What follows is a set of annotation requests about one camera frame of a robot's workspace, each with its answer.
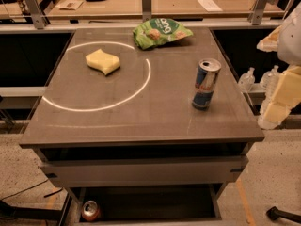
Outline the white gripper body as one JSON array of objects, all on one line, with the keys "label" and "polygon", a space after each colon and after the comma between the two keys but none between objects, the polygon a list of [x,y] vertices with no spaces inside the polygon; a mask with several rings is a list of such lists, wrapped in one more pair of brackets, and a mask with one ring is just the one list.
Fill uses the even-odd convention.
[{"label": "white gripper body", "polygon": [[301,3],[284,20],[280,28],[277,56],[288,64],[301,64]]}]

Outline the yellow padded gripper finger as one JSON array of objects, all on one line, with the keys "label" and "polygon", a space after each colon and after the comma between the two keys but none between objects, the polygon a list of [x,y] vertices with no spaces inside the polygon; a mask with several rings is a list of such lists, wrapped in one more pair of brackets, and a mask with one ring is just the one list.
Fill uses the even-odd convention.
[{"label": "yellow padded gripper finger", "polygon": [[280,26],[274,29],[268,36],[260,40],[256,48],[264,52],[276,52],[278,49],[278,37]]},{"label": "yellow padded gripper finger", "polygon": [[271,78],[261,104],[258,125],[261,129],[275,129],[300,103],[301,66],[290,65],[283,73]]}]

